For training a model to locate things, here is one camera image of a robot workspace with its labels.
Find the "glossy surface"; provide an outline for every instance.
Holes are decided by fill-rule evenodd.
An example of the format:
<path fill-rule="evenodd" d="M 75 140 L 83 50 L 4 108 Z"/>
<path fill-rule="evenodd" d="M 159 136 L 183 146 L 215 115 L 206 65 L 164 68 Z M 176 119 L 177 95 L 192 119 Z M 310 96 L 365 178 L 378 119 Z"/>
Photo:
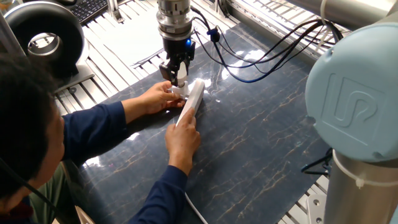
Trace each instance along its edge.
<path fill-rule="evenodd" d="M 273 46 L 243 24 L 227 31 L 226 38 L 246 58 L 258 58 L 259 48 Z M 206 46 L 216 56 L 210 43 Z M 230 56 L 225 59 L 241 65 Z M 259 67 L 268 70 L 274 63 Z M 260 75 L 255 68 L 232 71 L 243 78 Z M 305 110 L 309 71 L 308 65 L 293 59 L 264 80 L 245 84 L 197 49 L 188 81 L 205 81 L 197 112 L 202 144 L 187 193 L 209 223 L 277 223 L 318 178 L 300 173 L 328 148 Z M 139 96 L 161 81 L 158 71 L 105 103 Z M 130 125 L 136 132 L 128 139 L 83 164 L 80 179 L 87 198 L 80 199 L 96 223 L 126 223 L 140 209 L 167 165 L 165 129 L 180 111 L 140 119 Z M 186 207 L 181 223 L 200 221 Z"/>

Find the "black cable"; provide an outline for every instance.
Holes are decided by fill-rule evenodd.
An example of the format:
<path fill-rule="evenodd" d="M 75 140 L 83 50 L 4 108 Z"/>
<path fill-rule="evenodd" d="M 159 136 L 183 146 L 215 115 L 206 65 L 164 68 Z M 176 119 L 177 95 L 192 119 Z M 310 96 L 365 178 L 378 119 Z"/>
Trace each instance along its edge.
<path fill-rule="evenodd" d="M 311 41 L 313 39 L 313 37 L 312 36 L 308 36 L 308 37 L 304 37 L 304 40 L 306 40 L 306 41 Z M 315 38 L 314 39 L 314 42 L 315 43 L 319 43 L 321 41 L 321 39 L 319 39 L 319 38 Z M 326 48 L 326 49 L 329 49 L 331 46 L 329 46 L 329 45 L 334 45 L 335 43 L 332 43 L 332 42 L 329 42 L 329 41 L 323 41 L 323 44 L 322 44 L 322 47 L 324 47 L 324 48 Z"/>
<path fill-rule="evenodd" d="M 295 30 L 297 30 L 297 29 L 299 29 L 299 28 L 301 28 L 302 26 L 305 26 L 305 25 L 307 25 L 307 24 L 309 24 L 309 23 L 313 23 L 313 22 L 317 22 L 317 24 L 319 24 L 319 25 L 321 25 L 321 23 L 322 23 L 322 21 L 320 20 L 320 19 L 316 19 L 316 20 L 313 20 L 313 21 L 308 21 L 308 22 L 305 22 L 305 23 L 303 23 L 303 24 L 301 24 L 300 26 L 298 26 L 298 27 L 296 27 L 296 29 Z M 273 56 L 273 57 L 271 57 L 271 58 L 269 58 L 269 59 L 266 59 L 266 60 L 262 60 L 264 57 L 266 57 L 267 55 L 269 55 L 280 43 L 282 43 L 290 34 L 292 34 L 295 30 L 293 30 L 292 32 L 290 32 L 289 34 L 287 34 L 286 36 L 284 36 L 283 38 L 281 38 L 271 49 L 269 49 L 261 58 L 259 58 L 258 60 L 256 60 L 255 62 L 252 62 L 252 63 L 250 63 L 249 65 L 243 65 L 243 66 L 232 66 L 232 65 L 226 65 L 227 67 L 230 67 L 230 68 L 248 68 L 248 67 L 251 67 L 251 66 L 253 66 L 253 65 L 255 65 L 255 64 L 257 64 L 257 63 L 266 63 L 266 62 L 269 62 L 269 61 L 271 61 L 272 59 L 274 59 L 274 58 L 276 58 L 277 56 L 275 55 L 275 56 Z M 294 42 L 292 42 L 285 50 L 289 50 L 290 48 L 291 48 L 291 46 L 296 46 L 299 42 L 300 42 L 300 40 L 304 37 L 304 36 L 306 36 L 307 35 L 307 33 L 309 33 L 309 31 L 307 30 L 306 32 L 304 32 L 297 40 L 295 40 Z M 207 50 L 205 49 L 205 52 L 207 53 L 207 55 L 212 59 L 212 60 L 214 60 L 215 62 L 217 62 L 217 63 L 219 63 L 219 64 L 223 64 L 222 62 L 220 62 L 220 61 L 218 61 L 218 60 L 216 60 L 215 58 L 213 58 L 208 52 L 207 52 Z"/>
<path fill-rule="evenodd" d="M 207 27 L 208 30 L 210 30 L 210 26 L 208 27 L 206 25 L 206 22 L 203 19 L 200 19 L 199 17 L 194 17 L 193 20 L 195 20 L 195 19 L 199 20 L 201 23 L 203 23 Z"/>
<path fill-rule="evenodd" d="M 297 56 L 299 53 L 303 52 L 303 51 L 316 39 L 316 37 L 320 34 L 320 32 L 322 31 L 322 29 L 319 30 L 319 32 L 318 32 L 318 33 L 316 34 L 316 36 L 309 42 L 308 45 L 306 45 L 302 50 L 300 50 L 300 51 L 299 51 L 298 53 L 296 53 L 295 55 L 291 56 L 289 59 L 287 59 L 287 61 L 285 61 L 281 66 L 279 66 L 279 65 L 289 56 L 289 54 L 292 53 L 292 51 L 293 51 L 293 50 L 295 49 L 295 47 L 300 43 L 300 41 L 301 41 L 302 39 L 306 38 L 306 36 L 309 35 L 309 33 L 313 32 L 313 31 L 314 31 L 316 28 L 318 28 L 319 26 L 323 26 L 323 22 L 322 22 L 322 20 L 320 20 L 320 19 L 315 19 L 315 20 L 307 21 L 307 22 L 304 22 L 304 23 L 300 24 L 300 25 L 297 26 L 295 29 L 291 30 L 291 31 L 290 31 L 287 35 L 285 35 L 283 38 L 281 38 L 281 39 L 278 41 L 278 43 L 276 43 L 276 44 L 275 44 L 271 49 L 269 49 L 260 59 L 258 59 L 258 60 L 256 60 L 256 61 L 246 60 L 245 58 L 243 58 L 243 57 L 241 57 L 240 55 L 236 54 L 236 52 L 234 52 L 234 51 L 232 50 L 232 48 L 229 46 L 228 41 L 225 39 L 224 33 L 221 31 L 221 35 L 223 36 L 224 40 L 226 41 L 226 45 L 228 46 L 228 48 L 229 48 L 230 50 L 228 50 L 228 49 L 227 49 L 226 47 L 224 47 L 221 43 L 219 43 L 219 44 L 221 45 L 221 47 L 222 47 L 225 51 L 227 51 L 227 53 L 229 53 L 230 55 L 234 56 L 235 58 L 238 58 L 238 59 L 240 59 L 240 60 L 243 60 L 244 62 L 249 63 L 248 65 L 232 66 L 232 65 L 227 65 L 227 64 L 225 63 L 224 58 L 223 58 L 223 56 L 222 56 L 222 54 L 221 54 L 221 52 L 220 52 L 220 50 L 219 50 L 219 48 L 218 48 L 218 46 L 217 46 L 217 44 L 216 44 L 216 43 L 219 41 L 219 39 L 220 39 L 220 35 L 219 35 L 219 33 L 218 33 L 219 27 L 216 26 L 215 29 L 211 30 L 211 29 L 210 29 L 210 26 L 209 26 L 208 23 L 207 23 L 206 18 L 204 17 L 204 15 L 203 15 L 198 9 L 196 9 L 196 8 L 194 8 L 194 7 L 192 7 L 192 11 L 198 13 L 198 14 L 203 18 L 203 19 L 199 19 L 199 21 L 201 21 L 202 23 L 204 23 L 204 25 L 206 25 L 206 27 L 208 28 L 207 34 L 211 35 L 212 42 L 213 42 L 213 44 L 214 44 L 214 46 L 215 46 L 215 49 L 216 49 L 217 54 L 218 54 L 218 56 L 219 56 L 219 58 L 220 58 L 221 61 L 216 60 L 215 58 L 213 58 L 213 57 L 208 53 L 207 49 L 206 49 L 205 46 L 203 45 L 203 42 L 201 41 L 201 39 L 200 39 L 200 37 L 199 37 L 199 35 L 198 35 L 198 32 L 195 31 L 195 34 L 197 35 L 198 40 L 199 40 L 200 44 L 201 44 L 202 47 L 203 47 L 203 50 L 205 50 L 206 54 L 207 54 L 213 61 L 215 61 L 215 62 L 218 63 L 218 64 L 221 64 L 222 66 L 224 66 L 225 69 L 227 69 L 227 71 L 229 72 L 229 74 L 230 74 L 232 77 L 234 77 L 235 79 L 237 79 L 237 80 L 239 80 L 239 81 L 241 81 L 241 82 L 244 82 L 244 83 L 253 83 L 253 82 L 257 82 L 257 81 L 259 81 L 259 80 L 262 80 L 263 78 L 265 78 L 266 76 L 268 76 L 268 75 L 271 74 L 272 72 L 274 72 L 274 71 L 280 69 L 283 65 L 285 65 L 285 64 L 286 64 L 288 61 L 290 61 L 292 58 L 294 58 L 295 56 Z M 294 32 L 296 32 L 299 28 L 301 28 L 301 27 L 303 27 L 303 26 L 305 26 L 305 25 L 307 25 L 307 24 L 310 24 L 310 23 L 314 23 L 314 24 L 313 24 L 311 27 L 309 27 L 303 34 L 301 34 L 300 37 L 299 37 L 297 40 L 293 41 L 287 48 L 285 48 L 283 51 L 279 52 L 277 55 L 274 55 L 274 56 L 271 57 L 271 58 L 268 58 L 268 59 L 263 60 L 264 57 L 266 57 L 268 54 L 270 54 L 270 53 L 271 53 L 280 43 L 282 43 L 288 36 L 290 36 L 291 34 L 293 34 Z M 329 22 L 329 21 L 326 21 L 326 25 L 331 29 L 331 31 L 332 31 L 332 33 L 333 33 L 333 36 L 334 36 L 334 38 L 335 38 L 335 40 L 336 40 L 336 42 L 338 42 L 338 41 L 342 38 L 341 32 L 340 32 L 331 22 Z M 285 53 L 285 55 L 284 55 L 284 56 L 283 56 L 283 57 L 282 57 L 282 58 L 281 58 L 281 59 L 280 59 L 268 72 L 263 72 L 263 71 L 261 71 L 261 70 L 256 66 L 256 65 L 259 64 L 259 63 L 266 63 L 266 62 L 269 62 L 269 61 L 275 59 L 276 57 L 282 55 L 283 53 Z M 261 73 L 263 74 L 263 76 L 258 77 L 258 78 L 255 78 L 255 79 L 253 79 L 253 80 L 243 80 L 242 78 L 239 78 L 239 77 L 237 77 L 236 75 L 234 75 L 233 73 L 231 73 L 231 71 L 229 70 L 229 68 L 248 68 L 248 67 L 251 67 L 251 66 L 255 66 L 255 68 L 256 68 L 259 72 L 261 72 Z"/>
<path fill-rule="evenodd" d="M 201 22 L 207 27 L 208 30 L 210 30 L 210 26 L 209 26 L 209 23 L 207 22 L 206 17 L 199 11 L 199 9 L 197 9 L 197 8 L 195 8 L 195 7 L 193 7 L 193 6 L 191 6 L 191 10 L 192 10 L 193 12 L 199 14 L 199 16 L 203 18 L 203 20 L 201 20 Z"/>
<path fill-rule="evenodd" d="M 305 165 L 303 168 L 301 168 L 301 172 L 304 174 L 330 175 L 329 162 L 331 161 L 332 157 L 333 157 L 333 149 L 329 148 L 325 156 L 316 160 L 315 162 Z M 322 165 L 323 168 L 327 169 L 329 172 L 309 171 L 309 168 L 321 164 L 322 162 L 324 162 L 324 164 Z"/>
<path fill-rule="evenodd" d="M 61 223 L 61 224 L 67 224 L 68 222 L 66 222 L 66 218 L 63 216 L 63 214 L 53 205 L 53 203 L 51 203 L 44 195 L 42 195 L 38 190 L 34 189 L 34 187 L 32 187 L 30 184 L 28 184 L 24 179 L 22 179 L 22 177 L 20 177 L 18 174 L 16 174 L 13 169 L 11 169 L 6 162 L 4 162 L 1 158 L 0 158 L 0 167 L 2 169 L 4 169 L 16 182 L 18 182 L 19 184 L 23 185 L 24 187 L 26 187 L 27 189 L 29 189 L 31 192 L 33 192 L 34 194 L 36 194 L 40 199 L 42 199 L 55 213 L 57 220 Z"/>
<path fill-rule="evenodd" d="M 218 3 L 219 9 L 221 10 L 221 12 L 223 12 L 225 18 L 228 18 L 229 15 L 230 15 L 230 13 L 228 12 L 228 9 L 225 7 L 225 10 L 226 10 L 226 12 L 225 12 L 225 11 L 223 10 L 223 8 L 221 7 L 220 0 L 217 0 L 217 3 Z"/>
<path fill-rule="evenodd" d="M 310 46 L 310 44 L 312 44 L 312 42 L 315 40 L 315 38 L 321 33 L 321 30 L 319 30 L 319 32 L 316 34 L 316 36 L 311 40 L 311 42 L 309 42 L 303 49 L 301 49 L 299 52 L 297 52 L 295 55 L 291 56 L 289 59 L 287 59 L 279 68 L 276 68 L 274 71 L 282 68 L 282 66 L 284 66 L 288 61 L 290 61 L 292 58 L 296 57 L 299 53 L 303 52 L 307 47 Z"/>
<path fill-rule="evenodd" d="M 236 67 L 235 67 L 235 66 L 230 66 L 230 65 L 225 64 L 224 58 L 223 58 L 223 56 L 222 56 L 222 54 L 221 54 L 221 52 L 220 52 L 220 50 L 219 50 L 217 44 L 214 43 L 214 46 L 215 46 L 215 49 L 216 49 L 216 51 L 217 51 L 217 54 L 218 54 L 219 58 L 221 59 L 221 62 L 218 62 L 217 60 L 215 60 L 215 59 L 208 53 L 207 49 L 206 49 L 205 46 L 203 45 L 203 43 L 202 43 L 202 41 L 200 40 L 200 38 L 199 38 L 199 36 L 198 36 L 197 33 L 196 33 L 196 35 L 197 35 L 198 40 L 200 41 L 200 43 L 201 43 L 203 49 L 204 49 L 205 52 L 207 53 L 207 55 L 208 55 L 212 60 L 214 60 L 215 62 L 218 62 L 218 63 L 222 64 L 232 77 L 234 77 L 235 79 L 237 79 L 237 80 L 239 80 L 239 81 L 241 81 L 241 82 L 244 82 L 244 83 L 254 83 L 254 82 L 257 82 L 257 81 L 259 81 L 259 80 L 262 80 L 263 78 L 265 78 L 266 76 L 268 76 L 269 74 L 271 74 L 271 73 L 283 62 L 283 60 L 285 60 L 285 59 L 289 56 L 289 54 L 294 50 L 294 48 L 297 46 L 297 44 L 299 44 L 300 40 L 301 40 L 303 37 L 305 37 L 308 33 L 310 33 L 311 31 L 315 30 L 315 29 L 316 29 L 317 27 L 319 27 L 319 26 L 323 26 L 321 20 L 317 21 L 314 25 L 312 25 L 310 28 L 308 28 L 308 29 L 300 36 L 299 39 L 297 39 L 295 42 L 293 42 L 293 44 L 290 45 L 290 48 L 288 49 L 288 51 L 286 52 L 286 54 L 285 54 L 285 55 L 284 55 L 284 56 L 283 56 L 283 57 L 282 57 L 282 58 L 281 58 L 281 59 L 280 59 L 268 72 L 264 73 L 263 76 L 258 77 L 258 78 L 255 78 L 255 79 L 253 79 L 253 80 L 244 80 L 244 79 L 242 79 L 242 78 L 237 77 L 237 76 L 234 75 L 233 73 L 231 73 L 231 71 L 229 70 L 229 67 L 232 67 L 232 68 L 236 68 Z M 246 66 L 240 66 L 240 67 L 238 67 L 238 68 L 250 67 L 250 66 L 253 66 L 254 64 L 256 64 L 256 63 L 252 63 L 252 64 L 246 65 Z"/>

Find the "black hair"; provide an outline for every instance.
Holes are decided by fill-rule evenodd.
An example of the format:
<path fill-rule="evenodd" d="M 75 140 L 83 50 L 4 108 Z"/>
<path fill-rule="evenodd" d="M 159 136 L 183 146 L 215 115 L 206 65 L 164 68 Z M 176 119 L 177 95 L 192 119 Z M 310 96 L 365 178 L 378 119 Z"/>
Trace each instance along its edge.
<path fill-rule="evenodd" d="M 0 54 L 0 158 L 25 181 L 35 177 L 47 153 L 55 84 L 35 58 Z M 0 199 L 21 187 L 0 169 Z"/>

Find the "robot logo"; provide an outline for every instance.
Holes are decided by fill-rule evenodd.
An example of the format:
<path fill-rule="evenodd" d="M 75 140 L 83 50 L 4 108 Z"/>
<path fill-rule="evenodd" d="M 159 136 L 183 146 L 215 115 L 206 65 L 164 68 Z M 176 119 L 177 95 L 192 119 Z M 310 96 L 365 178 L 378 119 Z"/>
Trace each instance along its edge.
<path fill-rule="evenodd" d="M 351 140 L 368 145 L 377 131 L 385 94 L 351 78 L 331 74 L 322 121 Z"/>

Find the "white cable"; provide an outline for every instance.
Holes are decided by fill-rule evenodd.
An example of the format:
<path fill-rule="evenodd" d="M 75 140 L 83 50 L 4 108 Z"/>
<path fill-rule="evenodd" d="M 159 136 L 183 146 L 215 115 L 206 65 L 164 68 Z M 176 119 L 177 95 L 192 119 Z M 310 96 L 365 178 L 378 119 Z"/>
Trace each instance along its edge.
<path fill-rule="evenodd" d="M 326 2 L 327 2 L 327 0 L 322 0 L 322 2 L 321 2 L 321 20 L 322 20 L 323 25 L 326 25 L 326 21 L 325 21 Z"/>
<path fill-rule="evenodd" d="M 348 177 L 351 177 L 353 180 L 355 180 L 355 184 L 359 189 L 361 189 L 364 185 L 371 185 L 376 187 L 393 187 L 398 185 L 398 181 L 388 183 L 388 182 L 376 182 L 373 180 L 367 180 L 366 173 L 362 173 L 360 175 L 353 174 L 340 163 L 340 161 L 336 157 L 336 151 L 334 150 L 333 150 L 333 158 L 335 158 L 333 161 L 338 166 L 338 168 Z"/>
<path fill-rule="evenodd" d="M 318 52 L 319 48 L 325 43 L 326 36 L 327 36 L 327 35 L 329 34 L 329 32 L 330 32 L 330 29 L 329 29 L 329 27 L 326 25 L 326 20 L 325 20 L 326 2 L 327 2 L 327 0 L 322 0 L 322 2 L 321 2 L 321 8 L 320 8 L 320 11 L 321 11 L 321 20 L 322 20 L 323 25 L 326 26 L 326 32 L 325 32 L 325 34 L 322 36 L 321 41 L 319 42 L 317 48 L 315 49 L 315 51 L 317 51 L 317 52 Z"/>
<path fill-rule="evenodd" d="M 189 199 L 187 193 L 185 193 L 185 198 L 187 199 L 187 202 L 189 204 L 189 206 L 191 206 L 192 210 L 198 215 L 198 217 L 200 218 L 201 222 L 203 222 L 203 224 L 208 224 L 207 221 L 205 220 L 205 218 L 203 218 L 203 216 L 201 215 L 201 213 L 197 210 L 197 208 L 193 205 L 193 203 L 191 202 L 191 200 Z"/>

